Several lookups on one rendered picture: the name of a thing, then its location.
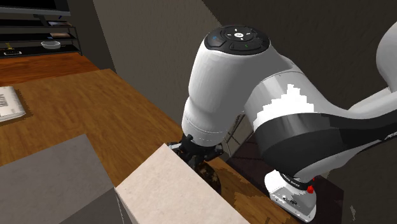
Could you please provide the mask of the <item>dark brown round object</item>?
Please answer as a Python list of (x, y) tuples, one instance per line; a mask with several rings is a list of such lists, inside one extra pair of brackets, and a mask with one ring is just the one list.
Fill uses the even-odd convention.
[(219, 195), (221, 195), (221, 182), (216, 171), (205, 162), (198, 164), (196, 173)]

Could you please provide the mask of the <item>grey and beige sofa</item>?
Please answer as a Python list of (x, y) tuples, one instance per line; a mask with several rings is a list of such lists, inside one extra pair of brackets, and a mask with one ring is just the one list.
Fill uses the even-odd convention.
[(0, 166), (0, 224), (249, 224), (162, 145), (115, 186), (88, 137)]

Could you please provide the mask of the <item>wooden table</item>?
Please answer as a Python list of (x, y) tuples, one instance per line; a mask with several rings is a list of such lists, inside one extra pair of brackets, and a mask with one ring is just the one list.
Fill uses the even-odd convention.
[[(109, 69), (19, 83), (26, 114), (0, 122), (0, 166), (86, 135), (118, 186), (159, 147), (181, 137), (164, 112)], [(220, 159), (221, 197), (249, 224), (299, 224)]]

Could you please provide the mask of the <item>black shelf unit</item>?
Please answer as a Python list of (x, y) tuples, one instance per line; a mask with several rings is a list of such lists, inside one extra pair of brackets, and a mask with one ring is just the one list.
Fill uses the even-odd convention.
[(49, 55), (83, 54), (76, 27), (67, 21), (47, 20), (71, 14), (67, 0), (0, 0), (0, 13), (31, 14), (31, 19), (0, 18), (0, 59)]

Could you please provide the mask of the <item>white book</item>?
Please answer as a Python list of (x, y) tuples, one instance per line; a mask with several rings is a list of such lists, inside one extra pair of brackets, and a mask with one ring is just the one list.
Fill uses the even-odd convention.
[(20, 118), (26, 114), (13, 87), (0, 87), (0, 122)]

